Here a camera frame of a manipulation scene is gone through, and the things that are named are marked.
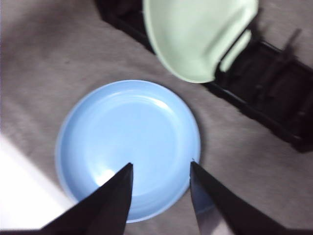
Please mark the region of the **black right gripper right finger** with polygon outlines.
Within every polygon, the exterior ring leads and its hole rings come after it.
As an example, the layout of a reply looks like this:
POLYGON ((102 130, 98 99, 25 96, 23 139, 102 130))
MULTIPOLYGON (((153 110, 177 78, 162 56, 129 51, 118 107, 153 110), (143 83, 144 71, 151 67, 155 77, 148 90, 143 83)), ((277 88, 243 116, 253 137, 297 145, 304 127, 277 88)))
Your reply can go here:
POLYGON ((220 224, 231 235, 297 234, 236 196, 196 162, 190 164, 190 189, 202 235, 212 235, 220 224))

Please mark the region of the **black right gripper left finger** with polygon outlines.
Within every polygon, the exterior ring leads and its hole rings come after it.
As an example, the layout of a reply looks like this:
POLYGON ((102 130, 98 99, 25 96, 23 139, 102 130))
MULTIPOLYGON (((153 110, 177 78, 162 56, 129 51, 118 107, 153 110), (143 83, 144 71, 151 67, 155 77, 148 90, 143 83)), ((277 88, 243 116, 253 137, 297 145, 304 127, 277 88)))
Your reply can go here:
POLYGON ((133 165, 126 164, 103 186, 42 227, 38 235, 122 235, 131 205, 133 165))

